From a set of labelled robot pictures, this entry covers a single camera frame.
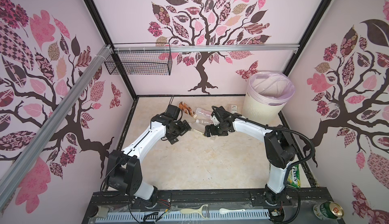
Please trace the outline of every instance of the white trash can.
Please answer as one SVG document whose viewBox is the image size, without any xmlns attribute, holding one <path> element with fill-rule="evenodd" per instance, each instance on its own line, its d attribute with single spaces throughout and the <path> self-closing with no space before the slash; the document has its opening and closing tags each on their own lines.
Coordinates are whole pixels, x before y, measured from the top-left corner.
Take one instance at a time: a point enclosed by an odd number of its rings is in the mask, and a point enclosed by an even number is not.
<svg viewBox="0 0 389 224">
<path fill-rule="evenodd" d="M 284 74 L 258 72 L 249 79 L 242 115 L 260 124 L 269 124 L 294 91 L 293 83 Z"/>
</svg>

